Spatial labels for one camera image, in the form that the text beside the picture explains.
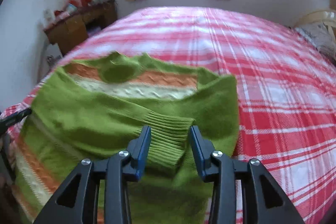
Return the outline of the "green orange striped knit sweater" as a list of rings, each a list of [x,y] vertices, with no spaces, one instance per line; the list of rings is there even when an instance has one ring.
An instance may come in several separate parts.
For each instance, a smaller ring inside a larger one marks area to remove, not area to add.
[[[81,159],[102,160],[151,127],[145,176],[129,187],[134,223],[203,223],[211,186],[189,142],[196,125],[232,155],[239,134],[236,79],[200,67],[117,52],[58,67],[15,138],[15,197],[34,220]]]

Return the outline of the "white printed paper bag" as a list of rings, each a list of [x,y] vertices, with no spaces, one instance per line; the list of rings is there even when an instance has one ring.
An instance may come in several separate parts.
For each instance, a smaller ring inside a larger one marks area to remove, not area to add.
[[[48,69],[52,69],[62,58],[63,54],[61,53],[58,44],[49,44],[43,53],[43,64],[46,65]]]

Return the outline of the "dark wooden desk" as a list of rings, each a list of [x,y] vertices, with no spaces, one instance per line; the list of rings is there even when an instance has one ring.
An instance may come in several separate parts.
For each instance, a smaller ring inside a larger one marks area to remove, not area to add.
[[[115,0],[88,6],[75,11],[70,16],[53,23],[44,29],[50,44],[57,44],[60,52],[66,55],[89,38],[89,30],[103,30],[117,20]]]

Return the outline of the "red pink plaid bedspread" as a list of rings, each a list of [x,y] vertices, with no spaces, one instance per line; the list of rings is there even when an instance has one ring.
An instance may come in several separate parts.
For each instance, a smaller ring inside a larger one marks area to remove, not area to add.
[[[259,159],[305,223],[327,214],[335,201],[335,66],[300,34],[237,12],[152,7],[87,39],[55,69],[114,52],[235,77],[239,134],[229,156]],[[54,70],[5,114],[31,107]],[[21,222],[32,223],[14,186],[10,204]]]

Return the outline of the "grey patterned pillow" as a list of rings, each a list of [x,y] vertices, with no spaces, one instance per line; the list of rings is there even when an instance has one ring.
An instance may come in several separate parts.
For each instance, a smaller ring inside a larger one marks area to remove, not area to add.
[[[335,61],[335,39],[323,23],[310,23],[296,27],[295,30],[310,42],[319,53]]]

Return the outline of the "beige wooden headboard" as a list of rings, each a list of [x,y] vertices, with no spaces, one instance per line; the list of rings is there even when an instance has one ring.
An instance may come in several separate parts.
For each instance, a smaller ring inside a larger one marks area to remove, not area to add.
[[[330,36],[335,40],[335,10],[319,10],[311,12],[299,19],[294,24],[294,28],[312,23],[323,23],[326,25]]]

